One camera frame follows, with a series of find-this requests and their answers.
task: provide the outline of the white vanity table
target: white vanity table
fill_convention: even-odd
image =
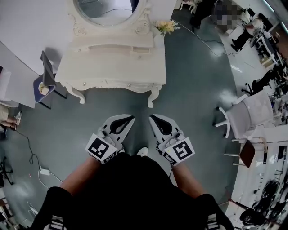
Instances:
[[[139,0],[128,18],[118,17],[119,9],[112,9],[114,15],[89,18],[79,2],[68,0],[74,39],[55,80],[79,97],[81,104],[85,97],[79,91],[93,87],[126,88],[136,93],[151,91],[148,106],[152,108],[153,100],[166,83],[166,69],[164,37],[151,31],[151,6],[147,0]]]

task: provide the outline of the white shoe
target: white shoe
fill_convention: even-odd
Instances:
[[[142,149],[140,149],[137,153],[137,155],[140,156],[148,156],[148,148],[147,147],[143,147]]]
[[[19,125],[19,124],[20,124],[21,118],[22,118],[22,112],[20,111],[20,112],[18,112],[18,114],[15,116],[16,125]]]

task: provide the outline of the black chair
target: black chair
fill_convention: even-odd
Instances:
[[[33,82],[35,101],[36,101],[36,103],[39,103],[39,104],[43,105],[44,107],[51,109],[49,106],[47,106],[46,104],[41,102],[41,100],[43,98],[48,96],[51,92],[56,93],[57,95],[63,97],[64,99],[67,99],[67,97],[60,94],[58,91],[55,90],[56,83],[55,83],[54,78],[55,78],[56,74],[53,74],[52,65],[51,65],[51,63],[50,63],[49,59],[47,58],[44,51],[42,51],[40,59],[43,62],[44,72],[43,72],[43,75],[36,78],[35,81]],[[41,94],[38,90],[39,84],[41,82],[43,82],[44,86],[49,88],[49,92],[46,95]]]
[[[10,181],[9,177],[7,174],[11,174],[13,173],[13,170],[10,170],[10,171],[6,171],[6,167],[5,167],[5,160],[7,158],[4,157],[3,158],[3,161],[0,163],[0,187],[4,187],[4,180],[3,178],[5,178],[6,180],[8,180],[8,182],[10,183],[10,185],[13,185],[14,183]]]

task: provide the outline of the slipper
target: slipper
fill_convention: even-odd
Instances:
[[[16,125],[19,125],[19,124],[20,124],[21,118],[22,118],[22,112],[19,111],[18,114],[15,116]]]

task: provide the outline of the power cable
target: power cable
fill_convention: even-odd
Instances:
[[[39,175],[39,173],[40,173],[41,167],[40,167],[40,163],[39,163],[39,158],[38,158],[38,156],[37,156],[36,154],[33,153],[32,149],[31,149],[31,146],[30,146],[30,140],[29,140],[29,138],[26,137],[24,134],[20,133],[20,132],[17,131],[17,130],[16,130],[16,132],[18,132],[21,136],[25,137],[25,138],[28,140],[28,146],[29,146],[29,149],[30,149],[30,152],[31,152],[31,157],[29,158],[29,163],[30,163],[30,164],[34,164],[33,157],[36,157],[37,163],[38,163],[38,179],[39,179],[39,181],[40,181],[40,183],[41,183],[42,185],[44,185],[47,189],[49,189],[48,186],[46,186],[46,185],[40,180],[40,175]],[[51,171],[49,171],[49,173],[50,173],[50,175],[54,176],[58,181],[62,182],[62,180],[60,180],[54,173],[52,173]]]
[[[172,19],[173,21],[175,21],[175,22],[177,22],[177,23],[179,23],[182,27],[184,27],[186,30],[188,30],[188,31],[190,31],[192,34],[194,34],[195,36],[197,36],[199,39],[200,39],[200,41],[202,41],[209,49],[210,49],[210,51],[214,54],[214,55],[216,55],[216,56],[221,56],[221,54],[226,54],[227,56],[229,56],[229,55],[232,55],[233,57],[235,57],[235,54],[238,54],[239,52],[237,52],[237,53],[235,53],[235,52],[232,52],[232,53],[229,53],[229,54],[227,54],[227,53],[224,53],[224,52],[221,52],[220,54],[216,54],[216,53],[214,53],[214,51],[211,49],[211,47],[202,39],[202,38],[200,38],[197,34],[195,34],[192,30],[190,30],[190,29],[188,29],[187,27],[185,27],[185,26],[183,26],[180,22],[178,22],[178,21],[176,21],[176,20],[174,20],[174,19]]]
[[[114,10],[120,10],[120,9],[112,9],[112,10],[109,10],[109,11],[103,13],[103,14],[109,13],[109,12],[114,11]]]
[[[26,137],[24,134],[22,134],[22,133],[20,133],[20,132],[18,132],[18,133],[19,133],[21,136],[25,137],[25,138],[28,140],[28,146],[29,146],[29,149],[30,149],[30,152],[31,152],[31,157],[29,158],[29,163],[30,163],[30,164],[34,164],[33,157],[36,157],[37,162],[38,162],[38,168],[39,168],[39,170],[40,170],[40,164],[39,164],[38,156],[33,153],[32,149],[31,149],[31,146],[30,146],[30,140],[29,140],[29,138]]]

